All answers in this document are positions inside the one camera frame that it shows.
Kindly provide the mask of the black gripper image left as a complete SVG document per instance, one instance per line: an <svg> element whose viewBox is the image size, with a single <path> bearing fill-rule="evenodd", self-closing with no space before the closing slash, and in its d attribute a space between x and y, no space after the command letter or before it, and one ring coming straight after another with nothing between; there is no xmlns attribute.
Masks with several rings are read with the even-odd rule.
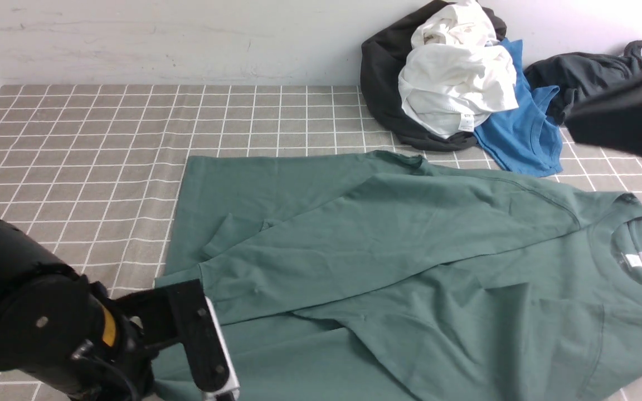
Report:
<svg viewBox="0 0 642 401"><path fill-rule="evenodd" d="M92 331L72 353L79 400L142 400L153 390L152 359L138 342L138 331L119 325L110 312L97 312Z"/></svg>

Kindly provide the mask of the grey robot arm on image left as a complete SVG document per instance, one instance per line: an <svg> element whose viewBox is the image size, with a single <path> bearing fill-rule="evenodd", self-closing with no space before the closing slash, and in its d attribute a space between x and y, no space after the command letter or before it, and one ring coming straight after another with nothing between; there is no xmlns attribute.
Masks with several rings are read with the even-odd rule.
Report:
<svg viewBox="0 0 642 401"><path fill-rule="evenodd" d="M71 400L141 400L153 390L141 330L100 282L0 220L0 371Z"/></svg>

